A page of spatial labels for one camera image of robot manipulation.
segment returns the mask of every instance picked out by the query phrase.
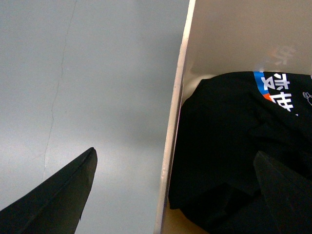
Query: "black fabric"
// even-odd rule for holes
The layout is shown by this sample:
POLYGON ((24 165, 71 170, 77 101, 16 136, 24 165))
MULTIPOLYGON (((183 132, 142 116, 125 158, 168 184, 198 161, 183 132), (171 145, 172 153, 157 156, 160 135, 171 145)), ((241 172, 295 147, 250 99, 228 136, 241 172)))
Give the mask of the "black fabric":
POLYGON ((0 212, 1 234, 73 234, 97 167, 90 148, 0 212))
MULTIPOLYGON (((195 213, 206 210, 206 224, 200 226, 212 234, 227 233, 220 231, 222 224, 239 225, 244 214, 250 215, 247 204, 257 207, 263 201, 253 166, 258 151, 304 177, 312 175, 311 77, 265 72, 263 80, 271 82, 264 92, 255 77, 253 72, 237 72, 202 80, 181 108, 170 207, 180 208, 195 223, 195 213), (278 97, 284 94, 283 102, 278 97)), ((250 217, 245 233, 263 233, 260 229, 273 223, 265 218, 270 217, 268 209, 262 211, 250 217), (252 231, 251 223, 259 216, 263 221, 255 223, 261 228, 252 231)), ((278 233, 269 229, 267 233, 278 233)))
POLYGON ((283 234, 312 231, 312 182, 264 152, 257 153, 254 168, 273 219, 283 234))

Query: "logo graphic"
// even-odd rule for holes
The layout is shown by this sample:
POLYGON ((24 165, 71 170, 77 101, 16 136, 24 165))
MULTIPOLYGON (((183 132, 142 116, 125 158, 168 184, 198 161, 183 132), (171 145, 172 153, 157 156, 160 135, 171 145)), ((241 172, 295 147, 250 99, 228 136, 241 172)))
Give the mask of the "logo graphic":
POLYGON ((308 103, 312 106, 312 96, 306 92, 306 93, 302 93, 303 97, 306 98, 308 100, 308 103))
POLYGON ((279 106, 291 112, 291 108, 293 108, 291 94, 280 92, 276 95, 271 95, 270 90, 289 90, 288 85, 290 82, 287 80, 286 74, 278 74, 275 73, 272 77, 265 79, 263 72, 253 72, 254 79, 257 83, 258 90, 262 94, 262 96, 274 103, 277 103, 279 106))

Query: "chinese character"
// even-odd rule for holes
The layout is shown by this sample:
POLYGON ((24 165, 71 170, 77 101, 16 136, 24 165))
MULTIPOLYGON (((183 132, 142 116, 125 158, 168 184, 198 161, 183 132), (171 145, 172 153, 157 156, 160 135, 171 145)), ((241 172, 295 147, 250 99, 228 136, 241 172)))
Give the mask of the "chinese character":
POLYGON ((293 108, 293 105, 289 104, 292 102, 292 100, 290 98, 287 97, 291 97, 291 94, 285 94, 284 92, 281 92, 280 94, 277 95, 270 95, 270 98, 272 100, 272 102, 276 103, 278 105, 280 105, 281 107, 283 107, 284 109, 288 110, 289 112, 291 112, 291 108, 293 108))
POLYGON ((287 78, 286 78, 286 74, 282 74, 282 77, 281 75, 279 74, 274 74, 274 76, 278 79, 275 80, 275 85, 276 86, 279 86, 277 88, 277 90, 281 90, 282 88, 285 88, 285 89, 288 89, 288 85, 290 84, 289 81, 287 81, 287 78))
POLYGON ((273 57, 279 59, 279 61, 277 61, 275 63, 275 65, 281 65, 281 64, 282 65, 287 65, 288 59, 293 57, 293 54, 295 52, 296 52, 296 50, 291 48, 290 46, 278 47, 276 52, 273 54, 273 57))
POLYGON ((264 77, 261 77, 261 80, 264 84, 264 90, 268 90, 268 87, 271 89, 275 89, 273 77, 269 77, 267 79, 265 79, 264 77))

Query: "white chinese characters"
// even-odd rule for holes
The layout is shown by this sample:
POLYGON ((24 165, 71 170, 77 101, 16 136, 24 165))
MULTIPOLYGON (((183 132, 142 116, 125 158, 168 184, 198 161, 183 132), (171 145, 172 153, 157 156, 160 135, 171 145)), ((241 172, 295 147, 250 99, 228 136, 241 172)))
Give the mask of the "white chinese characters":
MULTIPOLYGON (((269 77, 267 79, 265 79, 265 77, 261 77, 261 80, 264 84, 264 90, 268 90, 269 88, 279 91, 289 89, 288 85, 290 84, 290 82, 287 80, 286 74, 280 75, 278 73, 275 73, 272 77, 269 77)), ((292 99, 290 98, 291 96, 291 94, 280 92, 280 94, 276 95, 270 94, 270 99, 272 100, 272 102, 277 103, 284 109, 291 112, 291 108, 293 108, 292 99)))
POLYGON ((274 77, 277 79, 274 79, 273 77, 269 77, 265 79, 265 77, 261 77, 262 82, 264 83, 264 90, 268 90, 268 88, 271 89, 277 89, 277 90, 282 90, 282 89, 289 89, 288 85, 290 84, 289 81, 287 81, 286 74, 274 74, 274 77))

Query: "cardboard box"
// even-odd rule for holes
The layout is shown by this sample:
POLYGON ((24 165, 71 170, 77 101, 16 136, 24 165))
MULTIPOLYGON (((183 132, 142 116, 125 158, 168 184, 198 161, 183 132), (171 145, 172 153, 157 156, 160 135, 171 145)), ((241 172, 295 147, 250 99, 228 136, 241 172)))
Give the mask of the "cardboard box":
MULTIPOLYGON (((181 104, 200 80, 228 72, 311 74, 311 12, 309 0, 190 0, 176 70, 154 234, 161 233, 166 219, 181 104)), ((163 233, 167 234, 168 221, 165 223, 163 233)))

